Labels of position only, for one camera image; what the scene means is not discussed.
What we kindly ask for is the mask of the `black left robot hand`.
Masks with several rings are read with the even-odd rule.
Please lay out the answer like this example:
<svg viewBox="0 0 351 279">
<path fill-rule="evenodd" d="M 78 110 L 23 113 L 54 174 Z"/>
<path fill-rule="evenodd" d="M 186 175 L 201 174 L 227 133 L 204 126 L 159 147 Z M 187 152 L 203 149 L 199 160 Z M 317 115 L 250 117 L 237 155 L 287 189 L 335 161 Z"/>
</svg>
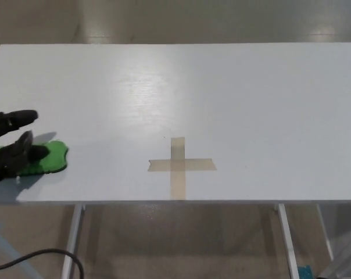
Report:
<svg viewBox="0 0 351 279">
<path fill-rule="evenodd" d="M 18 110 L 10 113 L 0 112 L 0 137 L 27 126 L 38 119 L 35 110 Z M 0 148 L 0 182 L 16 177 L 28 165 L 47 157 L 49 149 L 33 144 L 33 133 L 26 131 L 14 143 Z"/>
</svg>

